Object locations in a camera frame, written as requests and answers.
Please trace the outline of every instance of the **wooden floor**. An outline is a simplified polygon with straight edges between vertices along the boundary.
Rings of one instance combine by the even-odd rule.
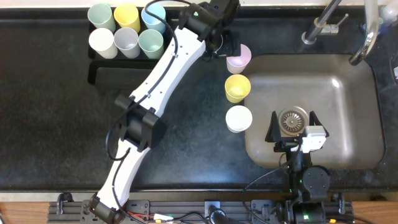
[[[354,202],[353,205],[356,216],[375,224],[398,223],[398,202]],[[0,211],[8,224],[44,224],[48,209],[48,202],[0,202]]]

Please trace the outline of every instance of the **black countertop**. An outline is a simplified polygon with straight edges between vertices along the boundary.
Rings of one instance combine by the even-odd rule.
[[[264,9],[263,16],[237,18],[252,56],[352,54],[363,43],[362,9],[350,11],[337,36],[313,46],[300,39],[321,9]],[[82,10],[2,11],[0,16],[0,190],[85,191],[104,184],[112,162],[104,138],[121,112],[114,99],[130,91],[87,82],[88,21]],[[241,16],[253,14],[241,12]],[[366,61],[374,69],[386,140],[374,169],[332,170],[332,190],[398,188],[398,30],[385,34]],[[162,119],[168,131],[144,158],[132,190],[241,189],[270,169],[259,167],[244,147],[244,133],[228,131],[224,116],[233,104],[224,93],[230,73],[225,58],[198,60],[176,87]],[[264,190],[286,190],[278,172],[260,181]]]

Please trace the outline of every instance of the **faucet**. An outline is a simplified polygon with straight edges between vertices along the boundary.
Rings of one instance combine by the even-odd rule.
[[[320,17],[315,18],[308,32],[302,34],[302,40],[305,44],[311,45],[317,41],[317,35],[336,35],[339,25],[348,17],[348,14],[336,25],[326,24],[330,15],[340,4],[341,0],[332,0]],[[349,58],[351,65],[359,64],[372,50],[379,31],[379,12],[377,0],[364,0],[366,14],[366,33],[364,44],[359,50]]]

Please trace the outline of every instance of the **blue cup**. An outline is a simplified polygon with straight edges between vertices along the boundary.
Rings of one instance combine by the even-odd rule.
[[[153,3],[148,7],[148,11],[159,16],[161,19],[166,19],[166,10],[163,8],[162,5],[158,3]],[[163,24],[160,20],[156,19],[153,16],[148,15],[145,10],[141,12],[142,20],[145,22],[145,25],[148,29],[154,29],[159,31],[161,34],[164,33],[166,30],[166,25]]]

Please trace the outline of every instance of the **cup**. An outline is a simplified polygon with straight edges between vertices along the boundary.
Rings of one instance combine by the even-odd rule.
[[[228,129],[233,133],[240,133],[250,127],[253,117],[250,110],[245,106],[231,107],[225,116]]]
[[[138,9],[134,4],[122,4],[114,10],[114,19],[121,27],[130,27],[139,32],[141,26],[139,23]]]
[[[240,74],[251,60],[251,51],[249,47],[241,44],[241,56],[227,57],[226,67],[232,74]]]
[[[88,43],[104,58],[114,58],[118,54],[118,49],[113,43],[113,34],[108,29],[98,28],[94,30],[88,38]]]
[[[163,20],[166,19],[166,10],[158,3],[151,4],[148,6],[147,10],[156,16],[159,16]],[[157,30],[161,34],[163,34],[166,30],[166,25],[163,22],[153,16],[148,15],[144,9],[141,11],[141,17],[148,29]]]
[[[231,103],[239,103],[250,93],[251,85],[243,75],[231,75],[225,81],[226,98]]]
[[[151,59],[159,59],[163,55],[163,36],[157,30],[145,30],[138,38],[138,44]]]
[[[136,58],[140,53],[138,34],[132,28],[125,27],[116,31],[113,42],[127,58]]]
[[[112,9],[107,4],[95,4],[87,12],[88,20],[97,28],[105,28],[112,32],[116,25],[112,16]]]

